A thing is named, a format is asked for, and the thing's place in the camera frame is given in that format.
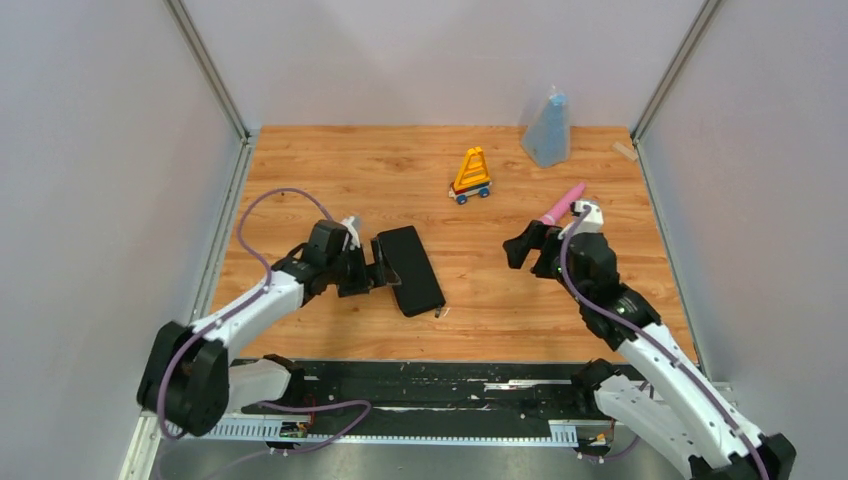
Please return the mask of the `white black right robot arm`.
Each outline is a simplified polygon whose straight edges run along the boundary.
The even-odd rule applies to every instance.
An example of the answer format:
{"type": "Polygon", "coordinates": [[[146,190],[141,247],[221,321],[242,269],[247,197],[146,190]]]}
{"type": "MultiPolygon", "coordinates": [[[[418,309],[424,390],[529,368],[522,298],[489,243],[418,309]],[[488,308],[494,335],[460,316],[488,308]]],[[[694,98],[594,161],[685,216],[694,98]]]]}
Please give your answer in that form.
{"type": "Polygon", "coordinates": [[[660,314],[621,281],[602,233],[580,223],[561,228],[533,220],[503,249],[512,269],[539,251],[532,273],[561,283],[587,328],[653,389],[646,393],[610,362],[593,360],[571,377],[577,413],[624,422],[686,479],[790,477],[797,457],[792,443],[783,434],[765,434],[681,352],[660,314]]]}

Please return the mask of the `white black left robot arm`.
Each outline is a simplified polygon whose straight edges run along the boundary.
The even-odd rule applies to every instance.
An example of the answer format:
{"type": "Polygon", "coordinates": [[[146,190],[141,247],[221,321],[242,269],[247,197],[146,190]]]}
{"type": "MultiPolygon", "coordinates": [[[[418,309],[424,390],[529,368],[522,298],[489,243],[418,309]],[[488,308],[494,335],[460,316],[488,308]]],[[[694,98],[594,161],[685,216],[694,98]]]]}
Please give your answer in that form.
{"type": "Polygon", "coordinates": [[[266,266],[250,290],[188,325],[166,323],[157,332],[136,394],[161,425],[203,436],[228,412],[269,400],[283,413],[298,411],[306,386],[273,357],[235,365],[235,356],[282,317],[334,285],[341,297],[367,294],[400,279],[379,238],[365,259],[353,217],[320,220],[307,241],[266,266]]]}

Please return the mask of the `black zippered tool case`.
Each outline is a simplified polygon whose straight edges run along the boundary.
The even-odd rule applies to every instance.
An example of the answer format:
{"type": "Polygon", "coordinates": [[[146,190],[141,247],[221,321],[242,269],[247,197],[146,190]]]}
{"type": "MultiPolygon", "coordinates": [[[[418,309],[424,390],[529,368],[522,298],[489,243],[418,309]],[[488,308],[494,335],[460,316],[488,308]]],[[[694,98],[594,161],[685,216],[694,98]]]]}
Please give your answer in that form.
{"type": "Polygon", "coordinates": [[[377,234],[384,258],[399,279],[392,290],[401,313],[414,317],[446,303],[417,229],[410,225],[377,234]]]}

